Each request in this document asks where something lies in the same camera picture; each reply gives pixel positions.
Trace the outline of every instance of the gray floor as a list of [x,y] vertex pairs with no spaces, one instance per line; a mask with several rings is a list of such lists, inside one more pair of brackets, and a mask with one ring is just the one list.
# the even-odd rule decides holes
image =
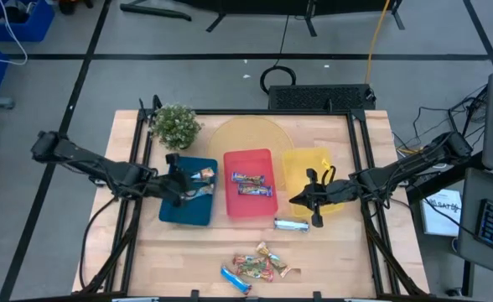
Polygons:
[[[32,54],[84,54],[103,0],[89,10],[80,5],[74,16],[57,14],[45,41],[25,43]],[[493,44],[493,1],[473,0]],[[96,48],[97,54],[197,54],[278,52],[285,18],[227,16],[211,34],[205,28],[215,14],[184,5],[170,5],[194,17],[182,20],[123,13],[113,0]],[[380,54],[472,54],[485,49],[461,0],[405,0],[400,31],[387,16],[377,41]],[[379,13],[353,13],[314,18],[319,37],[310,38],[304,21],[290,18],[285,53],[366,54]],[[0,49],[18,53],[13,44]],[[17,245],[44,166],[30,158],[39,130],[55,130],[79,74],[79,60],[31,60],[10,66],[0,96],[17,102],[12,111],[0,110],[0,288]],[[69,135],[81,146],[103,153],[113,114],[134,109],[141,97],[149,104],[159,94],[163,102],[197,108],[266,108],[259,75],[274,60],[94,60],[82,87]],[[364,60],[283,60],[295,70],[299,84],[363,82]],[[378,109],[388,110],[392,129],[403,139],[414,136],[413,119],[419,106],[450,107],[486,83],[493,71],[489,61],[374,61],[371,83]],[[285,75],[267,78],[287,84]],[[459,125],[463,115],[456,120]],[[424,112],[422,132],[445,119],[442,112]],[[471,125],[471,130],[479,125]],[[427,142],[442,127],[423,136]],[[460,190],[462,184],[454,187]],[[88,221],[95,189],[84,177],[58,168],[49,188],[29,252],[13,293],[14,299],[70,292],[82,232]],[[460,285],[463,261],[453,255],[449,239],[417,234],[432,293]],[[478,268],[475,297],[493,301],[493,273]]]

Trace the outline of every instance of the red tray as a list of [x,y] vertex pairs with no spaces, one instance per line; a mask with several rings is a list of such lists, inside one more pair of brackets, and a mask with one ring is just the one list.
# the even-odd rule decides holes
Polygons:
[[[264,175],[263,185],[272,187],[272,196],[239,195],[239,184],[231,181],[234,173]],[[224,177],[226,185],[226,212],[232,218],[274,216],[278,210],[277,191],[272,173],[269,149],[244,150],[224,154]]]

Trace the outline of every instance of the wooden table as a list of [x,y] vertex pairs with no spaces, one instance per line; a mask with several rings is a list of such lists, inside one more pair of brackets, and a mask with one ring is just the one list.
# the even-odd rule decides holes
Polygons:
[[[136,111],[117,111],[106,150],[109,159],[128,161],[136,116]],[[397,160],[387,113],[372,111],[366,112],[366,116],[376,165],[384,166]],[[205,126],[196,142],[182,154],[204,157],[205,145],[212,133],[231,118],[233,116],[199,116]],[[332,164],[338,168],[337,177],[347,178],[348,174],[355,171],[345,117],[265,118],[282,127],[295,148],[328,148],[332,153]],[[366,167],[358,122],[355,123],[355,129],[361,148],[361,162]],[[142,161],[143,144],[144,137],[139,148],[139,163]],[[167,171],[164,160],[167,153],[169,151],[155,139],[150,166]],[[289,197],[285,190],[278,191],[277,216],[291,216]],[[110,198],[109,189],[97,189],[92,215]],[[402,189],[396,190],[394,198],[407,200]],[[241,296],[221,277],[220,267],[223,263],[231,266],[231,258],[236,253],[254,255],[255,246],[265,241],[273,253],[298,269],[289,273],[285,279],[275,276],[272,283],[245,278],[253,285],[251,295],[306,298],[312,297],[314,291],[321,291],[324,298],[375,297],[359,202],[347,203],[342,211],[324,216],[324,227],[313,228],[307,234],[275,231],[272,229],[272,220],[243,223],[230,221],[226,215],[224,186],[217,187],[209,227],[161,222],[158,219],[160,203],[161,200],[154,198],[147,198],[143,202],[129,295],[189,296],[192,289],[198,289],[200,296],[204,297]],[[84,269],[86,282],[90,281],[109,256],[118,208],[119,204],[115,204],[105,210],[90,230]],[[394,256],[416,284],[428,292],[409,209],[392,202],[392,208],[386,211],[386,216]],[[378,255],[384,290],[389,292],[387,266],[382,255]],[[119,261],[118,269],[116,289],[119,289],[123,259]],[[78,278],[75,278],[74,290],[79,288]]]

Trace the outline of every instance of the yellow basket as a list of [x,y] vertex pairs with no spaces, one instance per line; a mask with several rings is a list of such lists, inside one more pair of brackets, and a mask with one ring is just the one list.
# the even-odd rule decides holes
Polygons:
[[[317,172],[319,181],[323,173],[330,167],[330,151],[327,148],[295,148],[283,153],[283,174],[286,180],[288,198],[295,197],[303,191],[309,183],[306,169],[311,168]],[[329,214],[339,211],[343,204],[322,206],[321,214]],[[310,217],[312,211],[305,206],[291,205],[291,211],[296,217]]]

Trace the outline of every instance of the green leaves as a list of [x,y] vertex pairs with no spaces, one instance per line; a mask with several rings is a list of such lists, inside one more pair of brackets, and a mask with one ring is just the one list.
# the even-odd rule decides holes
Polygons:
[[151,125],[152,135],[159,137],[159,142],[170,150],[188,148],[201,129],[195,112],[182,105],[165,105],[158,109]]

